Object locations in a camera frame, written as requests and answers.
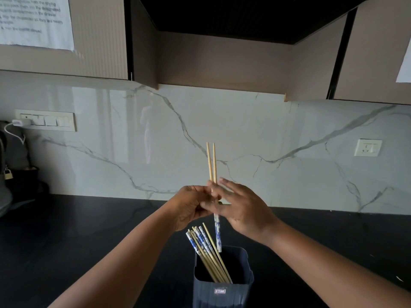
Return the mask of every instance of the bundle of chopsticks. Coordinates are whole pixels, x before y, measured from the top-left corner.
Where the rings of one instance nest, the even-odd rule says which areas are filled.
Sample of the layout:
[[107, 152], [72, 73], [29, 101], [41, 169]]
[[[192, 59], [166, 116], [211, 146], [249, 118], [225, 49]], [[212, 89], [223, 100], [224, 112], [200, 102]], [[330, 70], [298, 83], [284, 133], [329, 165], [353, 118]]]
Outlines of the bundle of chopsticks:
[[[213, 143], [213, 169], [211, 167], [211, 158], [210, 158], [210, 146], [207, 143], [207, 157], [208, 157], [208, 170], [210, 172], [210, 180], [217, 183], [217, 160], [215, 158], [215, 144]], [[208, 273], [214, 282], [221, 283], [233, 283], [230, 278], [230, 275], [227, 271], [226, 266], [224, 265], [223, 260], [221, 259], [220, 253], [222, 251], [221, 247], [221, 237], [220, 237], [220, 217], [217, 214], [214, 214], [214, 227], [215, 227], [215, 242], [211, 238], [210, 233], [206, 225], [203, 223], [204, 229], [208, 234], [208, 240], [203, 228], [200, 226], [193, 227], [193, 230], [188, 229], [187, 237], [190, 240], [191, 244], [194, 247], [194, 250], [203, 261], [204, 266], [206, 267]]]
[[204, 229], [200, 226], [193, 227], [193, 230], [188, 229], [186, 232], [188, 239], [215, 283], [233, 283], [213, 238], [204, 223], [203, 226], [208, 238]]

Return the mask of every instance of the person's left arm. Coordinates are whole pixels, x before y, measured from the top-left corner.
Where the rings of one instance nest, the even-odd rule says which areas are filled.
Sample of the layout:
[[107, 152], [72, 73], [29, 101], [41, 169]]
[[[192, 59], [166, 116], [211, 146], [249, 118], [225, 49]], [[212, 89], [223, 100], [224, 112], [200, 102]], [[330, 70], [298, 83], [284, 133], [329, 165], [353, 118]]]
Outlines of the person's left arm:
[[134, 228], [109, 254], [61, 294], [50, 308], [133, 307], [173, 232], [210, 215], [205, 186], [185, 186]]

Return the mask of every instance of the white power adapter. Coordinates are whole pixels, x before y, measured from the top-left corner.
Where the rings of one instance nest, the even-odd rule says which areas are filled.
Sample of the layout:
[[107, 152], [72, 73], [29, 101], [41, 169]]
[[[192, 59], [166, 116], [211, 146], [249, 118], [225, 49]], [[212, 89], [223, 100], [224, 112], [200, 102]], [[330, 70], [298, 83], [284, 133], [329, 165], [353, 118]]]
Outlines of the white power adapter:
[[23, 118], [21, 120], [12, 120], [14, 126], [24, 127], [26, 125], [31, 125], [31, 120], [29, 118]]

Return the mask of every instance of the white paper sheet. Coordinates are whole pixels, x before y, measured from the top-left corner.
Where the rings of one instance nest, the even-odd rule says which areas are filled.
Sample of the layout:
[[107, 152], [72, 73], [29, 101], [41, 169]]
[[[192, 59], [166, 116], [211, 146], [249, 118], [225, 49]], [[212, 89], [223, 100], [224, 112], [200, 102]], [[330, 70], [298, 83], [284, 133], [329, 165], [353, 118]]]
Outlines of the white paper sheet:
[[398, 72], [398, 83], [409, 82], [411, 83], [411, 40], [408, 43], [407, 51], [405, 52], [404, 60], [402, 61], [401, 68]]
[[69, 0], [0, 0], [0, 44], [74, 51]]

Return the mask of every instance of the padlock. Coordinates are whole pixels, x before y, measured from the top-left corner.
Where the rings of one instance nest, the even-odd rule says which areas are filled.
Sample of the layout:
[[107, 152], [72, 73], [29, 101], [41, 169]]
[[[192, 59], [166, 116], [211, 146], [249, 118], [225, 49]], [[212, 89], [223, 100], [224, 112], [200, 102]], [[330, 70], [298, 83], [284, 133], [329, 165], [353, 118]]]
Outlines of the padlock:
[[4, 179], [7, 180], [7, 179], [12, 179], [12, 178], [13, 178], [12, 171], [10, 171], [8, 168], [6, 168], [4, 170]]

